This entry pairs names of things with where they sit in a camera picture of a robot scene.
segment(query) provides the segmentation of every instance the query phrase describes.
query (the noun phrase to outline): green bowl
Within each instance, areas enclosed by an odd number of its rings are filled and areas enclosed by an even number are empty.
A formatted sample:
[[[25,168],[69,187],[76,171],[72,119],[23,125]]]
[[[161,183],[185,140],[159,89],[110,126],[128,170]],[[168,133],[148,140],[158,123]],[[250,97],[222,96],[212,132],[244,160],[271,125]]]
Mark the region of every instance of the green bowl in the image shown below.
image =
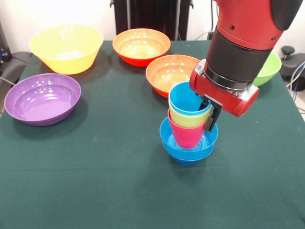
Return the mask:
[[[253,84],[259,87],[268,82],[281,69],[281,67],[281,59],[272,52],[264,63],[258,76],[254,79]]]

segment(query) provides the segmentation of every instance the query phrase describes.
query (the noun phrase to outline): orange bowl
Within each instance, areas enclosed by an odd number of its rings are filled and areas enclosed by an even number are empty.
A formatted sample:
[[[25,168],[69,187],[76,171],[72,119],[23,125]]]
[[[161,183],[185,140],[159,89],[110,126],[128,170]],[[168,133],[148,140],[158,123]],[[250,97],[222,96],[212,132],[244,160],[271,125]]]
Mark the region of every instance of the orange bowl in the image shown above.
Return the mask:
[[[157,30],[132,29],[118,34],[112,46],[127,63],[146,67],[154,59],[166,54],[171,41],[164,33]]]
[[[151,62],[146,68],[146,78],[157,93],[168,98],[176,84],[189,81],[200,60],[185,55],[168,55]]]

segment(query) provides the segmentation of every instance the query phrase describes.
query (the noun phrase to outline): purple bowl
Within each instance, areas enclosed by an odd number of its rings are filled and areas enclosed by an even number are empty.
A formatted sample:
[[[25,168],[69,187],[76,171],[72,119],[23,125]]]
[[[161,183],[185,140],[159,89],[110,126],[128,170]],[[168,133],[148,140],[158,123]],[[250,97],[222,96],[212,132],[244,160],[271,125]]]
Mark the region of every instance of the purple bowl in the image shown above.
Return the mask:
[[[30,125],[53,125],[66,118],[81,97],[73,78],[56,73],[20,81],[7,93],[4,106],[13,118]]]

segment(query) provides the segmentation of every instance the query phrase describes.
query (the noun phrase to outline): blue bowl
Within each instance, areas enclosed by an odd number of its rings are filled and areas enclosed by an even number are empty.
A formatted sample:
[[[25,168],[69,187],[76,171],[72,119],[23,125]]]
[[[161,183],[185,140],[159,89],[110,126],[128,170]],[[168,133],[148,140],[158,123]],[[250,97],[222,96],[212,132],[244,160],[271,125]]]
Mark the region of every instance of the blue bowl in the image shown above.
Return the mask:
[[[212,152],[218,138],[218,127],[215,124],[211,132],[205,131],[198,146],[193,149],[183,149],[178,146],[173,137],[168,117],[163,120],[160,126],[160,136],[165,150],[174,161],[184,166],[190,166],[197,164]]]
[[[168,101],[175,111],[188,116],[201,115],[207,112],[211,106],[209,103],[204,109],[199,110],[203,99],[190,88],[189,82],[179,83],[173,87],[169,93]]]

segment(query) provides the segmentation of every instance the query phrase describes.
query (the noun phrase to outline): yellow cup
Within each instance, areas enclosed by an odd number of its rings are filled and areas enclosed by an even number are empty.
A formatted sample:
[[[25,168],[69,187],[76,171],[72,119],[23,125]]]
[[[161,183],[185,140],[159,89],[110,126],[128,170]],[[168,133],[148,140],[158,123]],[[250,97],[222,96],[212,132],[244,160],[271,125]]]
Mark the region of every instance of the yellow cup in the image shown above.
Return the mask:
[[[91,67],[103,40],[93,27],[65,24],[36,34],[30,50],[54,72],[71,75]]]
[[[212,108],[212,106],[210,106],[210,108],[203,114],[200,114],[197,116],[188,116],[188,115],[183,115],[183,114],[175,111],[172,108],[171,103],[169,103],[169,106],[170,106],[170,114],[171,114],[172,121],[176,125],[184,127],[184,128],[194,128],[194,127],[200,126],[203,123],[205,123],[210,115],[210,110]]]

